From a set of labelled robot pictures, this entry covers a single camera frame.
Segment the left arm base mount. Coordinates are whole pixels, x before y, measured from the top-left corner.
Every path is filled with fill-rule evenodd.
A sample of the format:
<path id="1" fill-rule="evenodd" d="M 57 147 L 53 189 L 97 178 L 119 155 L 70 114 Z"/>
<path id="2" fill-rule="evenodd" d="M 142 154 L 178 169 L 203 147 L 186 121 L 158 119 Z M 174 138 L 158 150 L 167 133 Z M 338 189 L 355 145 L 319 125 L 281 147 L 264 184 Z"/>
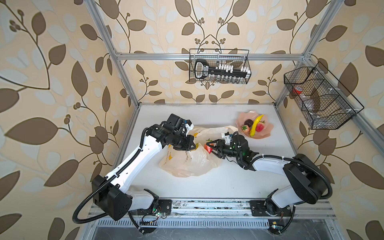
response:
<path id="1" fill-rule="evenodd" d="M 156 216 L 169 216 L 172 211 L 172 200 L 170 199 L 160 199 L 157 203 L 152 204 L 148 209 L 139 209 L 134 210 L 133 214 L 138 216 L 144 215 L 156 215 Z"/>

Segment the banana print plastic bag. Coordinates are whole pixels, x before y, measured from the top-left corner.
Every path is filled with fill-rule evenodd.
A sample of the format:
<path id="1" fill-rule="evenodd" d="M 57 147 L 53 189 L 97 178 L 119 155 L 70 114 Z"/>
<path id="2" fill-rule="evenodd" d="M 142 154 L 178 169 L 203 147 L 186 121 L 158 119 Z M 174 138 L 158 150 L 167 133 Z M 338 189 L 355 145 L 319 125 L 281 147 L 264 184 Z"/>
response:
<path id="1" fill-rule="evenodd" d="M 159 167 L 178 178 L 197 177 L 204 175 L 221 165 L 222 160 L 205 149 L 207 142 L 221 139 L 226 133 L 233 134 L 238 129 L 234 126 L 219 128 L 195 127 L 190 135 L 194 136 L 196 149 L 176 151 L 169 146 L 166 156 L 160 161 Z"/>

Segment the green yellow pepper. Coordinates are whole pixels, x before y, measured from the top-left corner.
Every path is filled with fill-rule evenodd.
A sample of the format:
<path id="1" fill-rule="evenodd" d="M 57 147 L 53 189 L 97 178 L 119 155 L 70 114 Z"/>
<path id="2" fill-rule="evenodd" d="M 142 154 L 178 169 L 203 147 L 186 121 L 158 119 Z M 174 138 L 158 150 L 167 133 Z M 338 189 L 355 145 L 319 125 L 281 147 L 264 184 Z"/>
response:
<path id="1" fill-rule="evenodd" d="M 255 119 L 254 124 L 253 124 L 253 126 L 251 127 L 251 130 L 250 130 L 250 133 L 249 133 L 249 134 L 250 134 L 250 137 L 254 137 L 255 134 L 257 133 L 257 132 L 256 132 L 256 126 L 257 126 L 258 122 L 263 121 L 263 117 L 264 117 L 264 115 L 260 115 L 260 116 L 258 116 L 258 117 Z"/>

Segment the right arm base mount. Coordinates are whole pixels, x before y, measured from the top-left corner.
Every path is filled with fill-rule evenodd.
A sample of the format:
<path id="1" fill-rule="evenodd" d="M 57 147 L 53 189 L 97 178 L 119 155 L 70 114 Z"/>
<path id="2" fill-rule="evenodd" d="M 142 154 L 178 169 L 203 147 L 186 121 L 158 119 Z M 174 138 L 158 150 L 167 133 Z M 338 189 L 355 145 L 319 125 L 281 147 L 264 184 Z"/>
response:
<path id="1" fill-rule="evenodd" d="M 251 200 L 250 209 L 253 217 L 291 217 L 290 207 L 278 208 L 273 202 L 265 200 Z"/>

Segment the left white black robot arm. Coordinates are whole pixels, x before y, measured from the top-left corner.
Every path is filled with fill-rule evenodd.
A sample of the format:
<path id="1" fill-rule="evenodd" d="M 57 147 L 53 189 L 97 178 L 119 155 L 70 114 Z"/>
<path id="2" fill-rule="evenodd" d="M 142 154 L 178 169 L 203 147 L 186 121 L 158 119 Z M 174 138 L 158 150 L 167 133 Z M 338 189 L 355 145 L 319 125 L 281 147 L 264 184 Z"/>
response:
<path id="1" fill-rule="evenodd" d="M 131 184 L 145 165 L 164 147 L 171 146 L 176 151 L 195 150 L 194 136 L 189 135 L 193 128 L 190 120 L 171 114 L 161 124 L 143 129 L 135 150 L 106 176 L 96 176 L 92 180 L 92 193 L 75 209 L 73 222 L 85 224 L 107 216 L 118 221 L 135 210 L 156 209 L 158 196 L 148 189 L 131 192 Z M 80 219 L 79 213 L 89 201 L 93 201 L 103 213 Z"/>

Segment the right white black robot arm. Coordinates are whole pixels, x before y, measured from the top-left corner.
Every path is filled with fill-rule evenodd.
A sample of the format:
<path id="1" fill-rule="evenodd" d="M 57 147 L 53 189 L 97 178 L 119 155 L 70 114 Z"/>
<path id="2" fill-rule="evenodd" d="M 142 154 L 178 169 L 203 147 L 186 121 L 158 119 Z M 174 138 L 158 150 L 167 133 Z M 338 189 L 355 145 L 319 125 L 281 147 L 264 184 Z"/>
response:
<path id="1" fill-rule="evenodd" d="M 261 207 L 271 216 L 288 206 L 314 205 L 318 200 L 329 199 L 333 195 L 330 179 L 303 154 L 293 158 L 259 154 L 250 149 L 248 141 L 238 132 L 225 134 L 206 145 L 211 154 L 220 159 L 234 158 L 243 170 L 270 172 L 288 179 L 289 185 L 272 191 Z"/>

